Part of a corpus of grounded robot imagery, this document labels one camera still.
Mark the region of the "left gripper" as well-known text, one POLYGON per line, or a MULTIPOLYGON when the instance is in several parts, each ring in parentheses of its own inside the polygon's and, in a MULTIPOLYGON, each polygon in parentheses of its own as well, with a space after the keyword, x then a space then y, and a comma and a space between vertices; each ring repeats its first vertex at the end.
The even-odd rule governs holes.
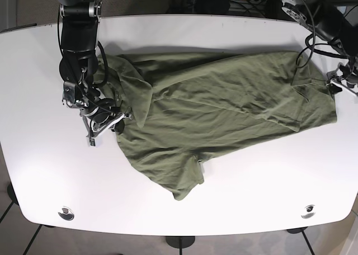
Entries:
POLYGON ((339 63, 337 68, 326 76, 326 86, 332 95, 345 91, 357 97, 357 57, 350 58, 346 64, 339 63))

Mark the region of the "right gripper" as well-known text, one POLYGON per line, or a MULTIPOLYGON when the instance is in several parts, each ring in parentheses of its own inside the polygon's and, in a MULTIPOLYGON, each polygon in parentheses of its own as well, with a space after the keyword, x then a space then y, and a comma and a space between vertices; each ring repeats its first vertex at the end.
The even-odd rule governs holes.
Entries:
POLYGON ((132 115, 122 112, 121 107, 118 107, 112 98, 95 96, 93 100, 90 100, 82 95, 79 87, 71 82, 63 84, 62 101, 68 108, 79 110, 79 115, 88 132, 88 138, 97 139, 108 130, 122 134, 125 128, 124 120, 132 119, 132 115))

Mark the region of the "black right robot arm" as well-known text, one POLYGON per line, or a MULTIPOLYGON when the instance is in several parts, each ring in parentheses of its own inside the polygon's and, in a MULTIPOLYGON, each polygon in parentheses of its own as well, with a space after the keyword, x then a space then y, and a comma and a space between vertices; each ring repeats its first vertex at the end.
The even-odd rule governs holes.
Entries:
POLYGON ((80 111, 89 144, 95 146, 96 138, 106 130, 119 131, 124 119, 130 117, 120 111, 114 99, 104 97, 100 91, 109 80, 107 57, 97 38, 102 0, 57 1, 62 101, 80 111))

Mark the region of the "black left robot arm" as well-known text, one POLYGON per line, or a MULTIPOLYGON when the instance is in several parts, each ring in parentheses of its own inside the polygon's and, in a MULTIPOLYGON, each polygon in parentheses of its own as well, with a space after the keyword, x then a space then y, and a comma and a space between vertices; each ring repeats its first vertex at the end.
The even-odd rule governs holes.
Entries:
POLYGON ((357 98, 357 26, 346 19, 338 8, 357 8, 357 0, 281 0, 282 10, 310 31, 305 48, 296 58, 296 66, 304 68, 314 53, 346 59, 327 73, 327 86, 334 94, 346 91, 357 98))

